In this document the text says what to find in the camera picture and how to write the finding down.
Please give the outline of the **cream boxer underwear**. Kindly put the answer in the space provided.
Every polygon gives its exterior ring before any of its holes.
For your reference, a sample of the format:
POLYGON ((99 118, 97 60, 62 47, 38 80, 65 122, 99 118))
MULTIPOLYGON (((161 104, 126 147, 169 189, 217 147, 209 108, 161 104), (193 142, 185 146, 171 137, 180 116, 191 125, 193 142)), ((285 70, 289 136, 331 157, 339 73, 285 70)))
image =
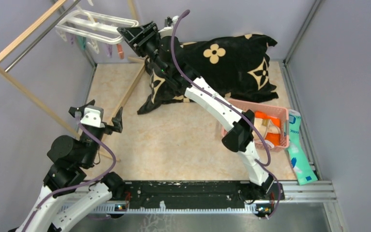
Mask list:
POLYGON ((279 143, 281 137, 280 120, 277 118, 255 118, 254 126, 264 140, 274 144, 279 143))

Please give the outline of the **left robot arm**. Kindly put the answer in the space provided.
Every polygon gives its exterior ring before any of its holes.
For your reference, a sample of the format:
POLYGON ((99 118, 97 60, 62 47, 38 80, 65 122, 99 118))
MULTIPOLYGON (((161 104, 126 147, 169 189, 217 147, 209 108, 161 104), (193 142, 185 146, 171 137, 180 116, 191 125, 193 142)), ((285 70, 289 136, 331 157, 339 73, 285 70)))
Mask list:
POLYGON ((116 155, 102 142, 105 134, 122 132, 123 108, 117 110, 110 125, 103 121, 103 112, 95 106, 95 100, 69 108, 82 134, 79 139, 62 135, 52 142, 47 156, 53 164, 34 207, 14 232, 68 232, 108 200, 124 200, 118 209, 127 210, 130 193, 125 181, 112 171, 116 155), (97 165, 95 159, 101 147, 110 153, 113 162, 99 176, 86 180, 84 170, 97 165))

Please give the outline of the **white clip hanger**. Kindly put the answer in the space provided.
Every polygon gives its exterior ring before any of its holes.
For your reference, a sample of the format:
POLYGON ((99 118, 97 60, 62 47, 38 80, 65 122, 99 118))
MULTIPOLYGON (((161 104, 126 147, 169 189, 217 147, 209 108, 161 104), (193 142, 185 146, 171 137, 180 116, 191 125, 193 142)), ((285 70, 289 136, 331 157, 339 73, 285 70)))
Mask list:
POLYGON ((99 53, 98 42, 107 45, 116 45, 124 41, 118 32, 119 27, 137 27, 135 19, 100 14, 87 10, 74 10, 66 14, 56 25, 59 36, 66 39, 67 34, 73 34, 88 39, 88 45, 99 53))

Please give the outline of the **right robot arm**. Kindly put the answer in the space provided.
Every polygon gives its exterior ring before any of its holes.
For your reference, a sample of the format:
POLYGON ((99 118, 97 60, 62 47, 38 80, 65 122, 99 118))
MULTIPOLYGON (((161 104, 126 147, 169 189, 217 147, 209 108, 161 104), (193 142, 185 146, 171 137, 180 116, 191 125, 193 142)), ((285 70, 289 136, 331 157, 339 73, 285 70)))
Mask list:
POLYGON ((184 60, 184 49, 178 38, 174 34, 161 37, 154 22, 138 27, 119 27, 117 31, 138 56, 150 58, 155 71, 162 75, 175 93, 199 104, 217 119, 227 132, 222 143, 239 155, 248 171, 254 196, 266 199, 271 194, 275 179, 266 170, 257 152, 252 134, 258 132, 254 127, 254 112, 238 109, 216 92, 184 60))

